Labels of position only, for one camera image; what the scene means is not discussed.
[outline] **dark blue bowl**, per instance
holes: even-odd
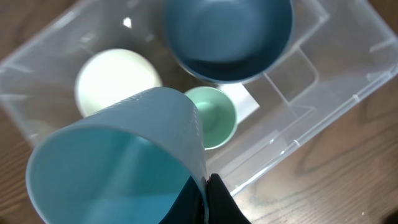
[[[292,35],[291,0],[167,0],[165,29],[185,69],[218,83],[269,68]]]

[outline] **mint green cup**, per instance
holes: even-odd
[[[227,143],[238,126],[236,108],[221,90],[202,86],[185,93],[199,110],[203,126],[205,149],[214,149]]]

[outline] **light blue cup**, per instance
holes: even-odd
[[[63,128],[32,153],[29,197],[46,223],[158,223],[190,176],[205,205],[195,105],[153,88]]]

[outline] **wooden table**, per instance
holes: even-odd
[[[0,0],[0,59],[74,0]],[[372,0],[398,33],[398,1]],[[254,223],[381,223],[398,209],[398,77],[243,190]],[[42,223],[27,197],[32,149],[0,111],[0,224]]]

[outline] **clear plastic bin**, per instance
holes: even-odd
[[[80,67],[110,48],[152,62],[165,86],[199,85],[163,38],[163,0],[84,0],[0,66],[2,104],[36,145],[81,116]],[[232,194],[378,89],[398,72],[398,39],[365,0],[293,0],[294,41],[275,66],[246,83],[221,85],[238,108],[234,138],[206,152]]]

